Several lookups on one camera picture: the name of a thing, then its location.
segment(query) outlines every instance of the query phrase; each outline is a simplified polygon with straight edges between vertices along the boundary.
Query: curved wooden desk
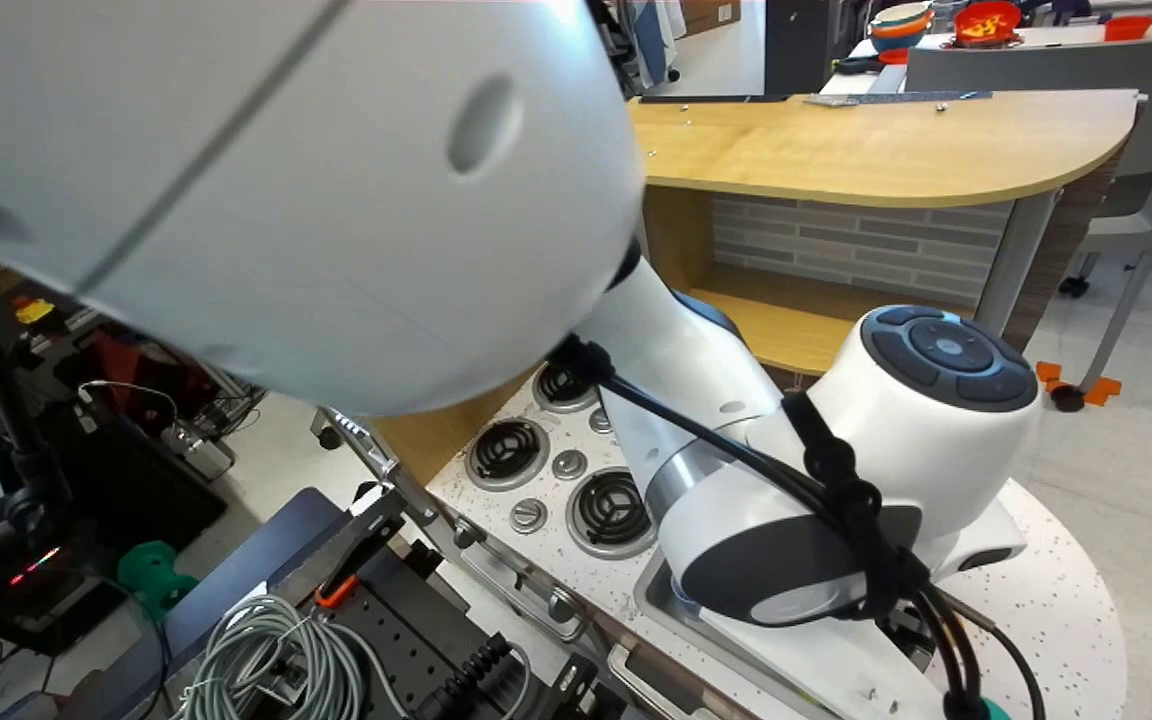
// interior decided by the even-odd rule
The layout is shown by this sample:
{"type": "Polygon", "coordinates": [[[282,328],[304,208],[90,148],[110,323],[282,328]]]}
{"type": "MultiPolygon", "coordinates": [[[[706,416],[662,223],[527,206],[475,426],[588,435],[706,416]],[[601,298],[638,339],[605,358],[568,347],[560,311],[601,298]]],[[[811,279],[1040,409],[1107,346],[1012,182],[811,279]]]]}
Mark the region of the curved wooden desk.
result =
{"type": "Polygon", "coordinates": [[[977,321],[1028,346],[1135,123],[1135,93],[1001,93],[950,106],[825,108],[630,106],[647,171],[647,257],[718,303],[770,374],[819,377],[851,321],[900,294],[856,294],[712,263],[712,197],[837,208],[1012,206],[977,321]]]}

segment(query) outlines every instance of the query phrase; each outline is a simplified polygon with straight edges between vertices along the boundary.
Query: wooden table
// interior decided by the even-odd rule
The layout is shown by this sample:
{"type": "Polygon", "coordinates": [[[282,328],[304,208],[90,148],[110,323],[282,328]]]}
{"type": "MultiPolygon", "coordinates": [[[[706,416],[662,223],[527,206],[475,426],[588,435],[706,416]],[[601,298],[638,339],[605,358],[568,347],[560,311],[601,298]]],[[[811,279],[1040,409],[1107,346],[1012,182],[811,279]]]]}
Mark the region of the wooden table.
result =
{"type": "Polygon", "coordinates": [[[845,208],[1008,199],[977,321],[1028,346],[1135,123],[1130,93],[1001,93],[955,106],[630,106],[659,277],[718,303],[770,374],[819,377],[851,321],[895,302],[712,263],[712,197],[845,208]]]}

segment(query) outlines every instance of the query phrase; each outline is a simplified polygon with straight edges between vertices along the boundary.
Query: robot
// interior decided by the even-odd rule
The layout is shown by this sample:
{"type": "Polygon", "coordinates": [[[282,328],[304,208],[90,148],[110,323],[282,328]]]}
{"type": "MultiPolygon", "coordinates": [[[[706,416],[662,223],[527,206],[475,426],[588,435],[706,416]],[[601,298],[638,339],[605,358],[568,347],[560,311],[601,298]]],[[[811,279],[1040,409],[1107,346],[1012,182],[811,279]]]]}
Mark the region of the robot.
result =
{"type": "Polygon", "coordinates": [[[950,626],[930,578],[1037,420],[1021,358],[889,310],[787,404],[638,260],[638,197],[574,0],[0,0],[0,263],[352,416],[550,358],[605,387],[678,592],[950,626]]]}

